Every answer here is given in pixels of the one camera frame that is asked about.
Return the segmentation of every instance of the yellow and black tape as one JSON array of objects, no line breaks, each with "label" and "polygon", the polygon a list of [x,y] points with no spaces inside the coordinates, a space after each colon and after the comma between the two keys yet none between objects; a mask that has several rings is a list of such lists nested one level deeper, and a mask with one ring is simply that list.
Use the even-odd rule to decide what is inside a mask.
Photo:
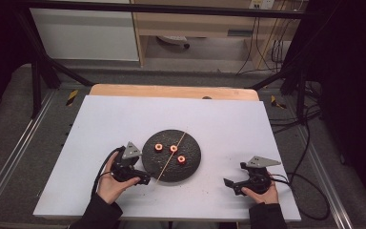
[{"label": "yellow and black tape", "polygon": [[67,104],[65,104],[67,107],[70,107],[72,105],[72,102],[76,98],[76,95],[78,94],[78,90],[72,90],[70,93],[70,97],[68,97]]},{"label": "yellow and black tape", "polygon": [[285,104],[277,103],[277,101],[275,100],[275,96],[274,95],[272,95],[272,106],[279,107],[281,109],[286,109],[287,108],[287,106]]}]

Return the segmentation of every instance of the hand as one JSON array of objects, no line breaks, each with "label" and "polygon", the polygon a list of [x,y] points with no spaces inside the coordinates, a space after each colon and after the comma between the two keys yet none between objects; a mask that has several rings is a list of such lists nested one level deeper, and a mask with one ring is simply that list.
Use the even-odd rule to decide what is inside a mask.
[{"label": "hand", "polygon": [[112,162],[117,156],[118,152],[112,154],[106,163],[105,175],[103,175],[99,180],[99,188],[97,190],[97,195],[99,195],[103,200],[105,200],[108,204],[112,204],[115,202],[120,195],[126,191],[127,188],[130,188],[134,184],[136,184],[140,178],[134,177],[125,182],[118,182],[112,177],[110,173]]},{"label": "hand", "polygon": [[270,203],[278,203],[278,192],[275,188],[275,182],[272,180],[272,184],[270,188],[264,194],[257,194],[254,191],[243,187],[241,191],[246,194],[248,197],[254,199],[256,203],[270,204]]}]

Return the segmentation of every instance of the white wall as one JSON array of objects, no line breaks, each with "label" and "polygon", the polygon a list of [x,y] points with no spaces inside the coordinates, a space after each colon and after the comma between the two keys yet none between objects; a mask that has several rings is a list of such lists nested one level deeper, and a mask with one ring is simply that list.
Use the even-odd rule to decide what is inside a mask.
[{"label": "white wall", "polygon": [[[78,1],[129,3],[128,0]],[[138,61],[130,12],[30,10],[46,52],[52,58]]]}]

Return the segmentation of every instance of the person's arm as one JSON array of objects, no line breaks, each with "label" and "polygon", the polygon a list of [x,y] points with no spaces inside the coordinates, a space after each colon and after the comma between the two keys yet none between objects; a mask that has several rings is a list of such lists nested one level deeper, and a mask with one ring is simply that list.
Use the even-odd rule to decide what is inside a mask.
[{"label": "person's arm", "polygon": [[129,179],[125,182],[115,180],[110,171],[112,162],[117,156],[114,153],[106,163],[104,175],[99,180],[97,193],[91,197],[82,218],[70,225],[70,229],[111,229],[123,214],[123,211],[115,201],[127,188],[139,181],[139,177]]},{"label": "person's arm", "polygon": [[257,194],[248,188],[242,188],[242,192],[257,203],[256,206],[249,209],[252,229],[287,228],[280,204],[278,203],[278,192],[274,181],[272,181],[269,190],[264,194]]}]

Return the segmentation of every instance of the white table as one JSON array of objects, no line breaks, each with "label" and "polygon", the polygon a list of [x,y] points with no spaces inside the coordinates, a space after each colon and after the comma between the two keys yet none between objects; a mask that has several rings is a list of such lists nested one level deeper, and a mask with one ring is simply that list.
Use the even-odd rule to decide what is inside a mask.
[{"label": "white table", "polygon": [[[197,140],[202,152],[198,170],[178,183],[155,185],[152,178],[148,186],[128,189],[117,200],[124,211],[121,219],[249,220],[254,202],[235,196],[223,178],[247,179],[239,163],[253,156],[281,161],[262,102],[98,95],[86,96],[33,214],[82,216],[106,156],[128,141],[142,149],[149,137],[168,129],[187,131]],[[135,168],[144,170],[141,160]],[[282,165],[268,170],[286,176]],[[276,186],[284,218],[300,220],[290,188]]]}]

